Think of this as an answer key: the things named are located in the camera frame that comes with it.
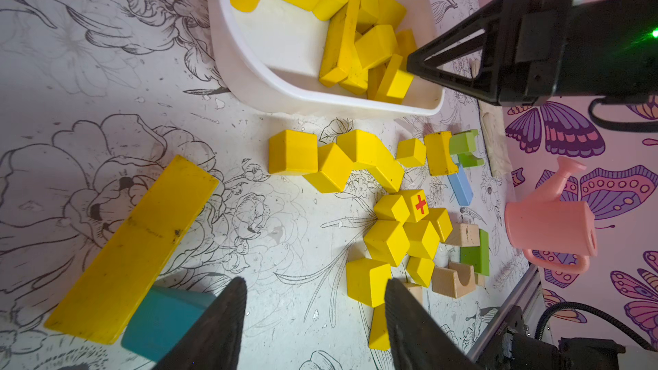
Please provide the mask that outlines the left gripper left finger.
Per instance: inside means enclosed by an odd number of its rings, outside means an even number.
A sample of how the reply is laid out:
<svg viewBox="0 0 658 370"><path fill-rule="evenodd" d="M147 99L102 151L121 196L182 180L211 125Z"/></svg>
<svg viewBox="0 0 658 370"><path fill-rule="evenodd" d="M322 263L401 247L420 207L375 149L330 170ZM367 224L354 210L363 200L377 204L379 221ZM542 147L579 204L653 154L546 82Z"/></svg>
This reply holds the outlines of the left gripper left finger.
<svg viewBox="0 0 658 370"><path fill-rule="evenodd" d="M236 369L243 338L247 291L244 279L231 279L199 320L155 367Z"/></svg>

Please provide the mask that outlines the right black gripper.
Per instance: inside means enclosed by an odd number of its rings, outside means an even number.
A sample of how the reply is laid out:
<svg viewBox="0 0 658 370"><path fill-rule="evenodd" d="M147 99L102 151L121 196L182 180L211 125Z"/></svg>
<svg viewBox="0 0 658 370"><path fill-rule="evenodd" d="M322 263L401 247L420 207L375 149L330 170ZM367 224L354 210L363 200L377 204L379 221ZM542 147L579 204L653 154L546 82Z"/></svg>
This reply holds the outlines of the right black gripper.
<svg viewBox="0 0 658 370"><path fill-rule="evenodd" d="M657 0L493 0L408 56L407 70L493 106L657 93ZM473 77L453 62L480 57Z"/></svg>

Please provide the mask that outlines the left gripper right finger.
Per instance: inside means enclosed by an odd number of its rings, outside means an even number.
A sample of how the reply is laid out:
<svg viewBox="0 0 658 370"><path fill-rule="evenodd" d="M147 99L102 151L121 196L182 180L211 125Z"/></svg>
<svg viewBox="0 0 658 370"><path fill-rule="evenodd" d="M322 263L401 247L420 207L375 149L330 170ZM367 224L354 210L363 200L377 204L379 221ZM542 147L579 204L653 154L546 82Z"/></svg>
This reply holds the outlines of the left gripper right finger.
<svg viewBox="0 0 658 370"><path fill-rule="evenodd" d="M397 279L387 282L387 330L396 369L477 369Z"/></svg>

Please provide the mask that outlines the long yellow block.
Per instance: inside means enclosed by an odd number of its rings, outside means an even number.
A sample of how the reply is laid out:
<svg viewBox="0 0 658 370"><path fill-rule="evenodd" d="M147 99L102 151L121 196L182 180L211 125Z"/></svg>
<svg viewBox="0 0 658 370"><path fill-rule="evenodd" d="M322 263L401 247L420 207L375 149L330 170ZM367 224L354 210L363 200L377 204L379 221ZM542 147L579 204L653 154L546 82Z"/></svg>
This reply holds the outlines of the long yellow block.
<svg viewBox="0 0 658 370"><path fill-rule="evenodd" d="M219 185L176 156L84 271L44 326L114 344Z"/></svg>

